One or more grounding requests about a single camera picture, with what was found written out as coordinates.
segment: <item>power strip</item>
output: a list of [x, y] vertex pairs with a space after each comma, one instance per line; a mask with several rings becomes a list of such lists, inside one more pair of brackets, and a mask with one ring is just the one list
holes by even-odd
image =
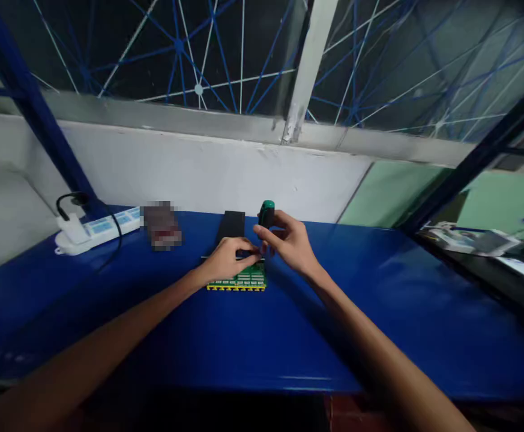
[[[140, 227], [140, 208], [134, 207], [114, 215], [122, 230], [122, 234], [127, 234]], [[118, 228], [111, 216], [88, 222], [83, 225], [89, 239], [83, 243], [75, 244], [65, 232], [60, 231], [56, 235], [55, 253], [57, 255], [79, 255], [91, 248], [101, 245], [107, 241], [118, 237]]]

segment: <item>hand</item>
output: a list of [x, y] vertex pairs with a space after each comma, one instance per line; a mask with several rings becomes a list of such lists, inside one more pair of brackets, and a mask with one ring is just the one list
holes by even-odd
[[274, 224], [283, 230], [268, 230], [260, 225], [254, 225], [254, 233], [264, 241], [262, 253], [266, 252], [268, 245], [272, 253], [277, 251], [282, 259], [298, 273], [311, 277], [321, 265], [316, 259], [306, 226], [282, 210], [274, 213]]
[[[248, 250], [254, 254], [242, 260], [236, 260], [238, 250]], [[215, 280], [230, 279], [236, 276], [245, 268], [260, 261], [261, 255], [255, 247], [245, 237], [224, 237], [215, 248], [212, 255], [197, 268], [203, 275], [206, 283]]]

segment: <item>circuit board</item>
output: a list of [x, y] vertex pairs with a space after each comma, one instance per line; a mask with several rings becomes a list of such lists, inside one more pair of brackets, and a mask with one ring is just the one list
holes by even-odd
[[208, 291], [266, 291], [264, 263], [257, 262], [236, 274], [232, 279], [213, 281], [206, 286]]

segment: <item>blue metal frame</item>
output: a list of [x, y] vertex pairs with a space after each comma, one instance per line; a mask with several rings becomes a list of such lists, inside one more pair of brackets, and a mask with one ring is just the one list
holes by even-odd
[[[32, 77], [22, 54], [8, 28], [0, 17], [0, 79], [16, 106], [41, 142], [48, 156], [73, 191], [83, 191], [96, 198], [80, 164], [70, 145], [59, 128], [56, 119], [44, 101], [40, 89]], [[88, 216], [98, 218], [106, 215], [105, 210], [92, 199], [91, 204], [84, 208]]]
[[524, 149], [509, 147], [522, 132], [524, 132], [524, 97], [398, 228], [408, 235], [418, 232], [499, 154], [524, 156]]

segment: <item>glass pane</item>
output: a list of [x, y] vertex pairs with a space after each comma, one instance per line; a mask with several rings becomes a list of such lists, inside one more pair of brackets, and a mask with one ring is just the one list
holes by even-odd
[[302, 0], [0, 0], [0, 13], [44, 87], [266, 115], [284, 115], [308, 16]]
[[307, 120], [476, 142], [523, 95], [523, 1], [340, 0]]

